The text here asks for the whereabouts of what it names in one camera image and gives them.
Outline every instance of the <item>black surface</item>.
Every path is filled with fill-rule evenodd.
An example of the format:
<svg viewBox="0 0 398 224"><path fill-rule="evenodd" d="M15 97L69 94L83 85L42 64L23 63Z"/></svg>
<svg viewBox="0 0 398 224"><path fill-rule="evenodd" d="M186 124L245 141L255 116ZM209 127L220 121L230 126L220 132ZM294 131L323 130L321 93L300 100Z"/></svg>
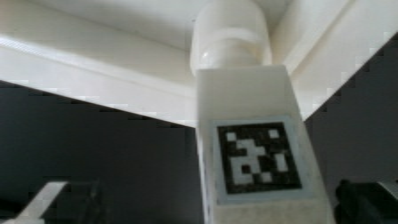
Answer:
<svg viewBox="0 0 398 224"><path fill-rule="evenodd" d="M398 224L398 200L378 183L341 182L337 224Z"/></svg>
<svg viewBox="0 0 398 224"><path fill-rule="evenodd" d="M3 200L97 181L110 223L202 223L193 129L3 82L0 164Z"/></svg>

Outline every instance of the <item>white ceiling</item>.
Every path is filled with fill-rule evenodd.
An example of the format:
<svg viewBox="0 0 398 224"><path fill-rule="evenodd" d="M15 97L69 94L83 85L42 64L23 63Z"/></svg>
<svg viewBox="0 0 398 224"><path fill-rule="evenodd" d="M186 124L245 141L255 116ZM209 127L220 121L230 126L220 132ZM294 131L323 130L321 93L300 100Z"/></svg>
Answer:
<svg viewBox="0 0 398 224"><path fill-rule="evenodd" d="M30 0L179 49L190 49L197 13L211 0ZM271 31L291 0L255 0Z"/></svg>

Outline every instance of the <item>dark wall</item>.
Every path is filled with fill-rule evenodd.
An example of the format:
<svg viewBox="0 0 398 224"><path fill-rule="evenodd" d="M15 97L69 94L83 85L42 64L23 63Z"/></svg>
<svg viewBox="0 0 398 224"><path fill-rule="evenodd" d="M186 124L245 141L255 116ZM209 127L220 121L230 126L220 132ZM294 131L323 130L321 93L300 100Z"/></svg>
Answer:
<svg viewBox="0 0 398 224"><path fill-rule="evenodd" d="M0 199L99 181L111 223L202 223L193 129L0 86Z"/></svg>
<svg viewBox="0 0 398 224"><path fill-rule="evenodd" d="M398 179L398 35L305 124L335 203L342 178Z"/></svg>

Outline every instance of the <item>white pipe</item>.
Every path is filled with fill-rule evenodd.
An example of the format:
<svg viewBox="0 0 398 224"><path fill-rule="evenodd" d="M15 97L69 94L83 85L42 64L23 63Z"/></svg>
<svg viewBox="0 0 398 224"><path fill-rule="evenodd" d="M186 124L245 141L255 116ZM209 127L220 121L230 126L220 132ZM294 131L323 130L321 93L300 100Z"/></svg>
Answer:
<svg viewBox="0 0 398 224"><path fill-rule="evenodd" d="M193 29L190 68L270 65L264 15L250 0L216 0L204 7Z"/></svg>

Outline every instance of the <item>white object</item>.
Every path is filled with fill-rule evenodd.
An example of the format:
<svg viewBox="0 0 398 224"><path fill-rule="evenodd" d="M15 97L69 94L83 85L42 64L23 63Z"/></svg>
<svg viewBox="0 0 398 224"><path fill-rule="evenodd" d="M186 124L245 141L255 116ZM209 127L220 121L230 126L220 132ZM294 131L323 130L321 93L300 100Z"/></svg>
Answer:
<svg viewBox="0 0 398 224"><path fill-rule="evenodd" d="M40 216L63 189L67 182L46 183L15 219L8 219L3 224L44 224Z"/></svg>
<svg viewBox="0 0 398 224"><path fill-rule="evenodd" d="M202 161L206 223L255 224L266 220L282 224L291 223L291 220L294 224L334 223L316 158L284 67L257 66L198 70L197 96L197 142ZM270 192L259 192L238 196L229 195L222 190L225 183L222 183L222 159L216 151L214 127L230 125L230 123L255 124L266 119L273 123L275 119L271 117L280 115L287 116L287 120L291 120L286 121L291 129L287 136L302 188L291 191L275 191L271 194L268 194ZM278 168L280 171L286 170L282 160L278 161ZM273 181L266 174L262 180Z"/></svg>
<svg viewBox="0 0 398 224"><path fill-rule="evenodd" d="M216 0L195 21L190 68L241 67L271 63L262 11L250 0Z"/></svg>
<svg viewBox="0 0 398 224"><path fill-rule="evenodd" d="M15 220L19 219L39 219L44 211L51 205L56 195L62 191L67 182L49 182L42 187L33 200L30 201Z"/></svg>

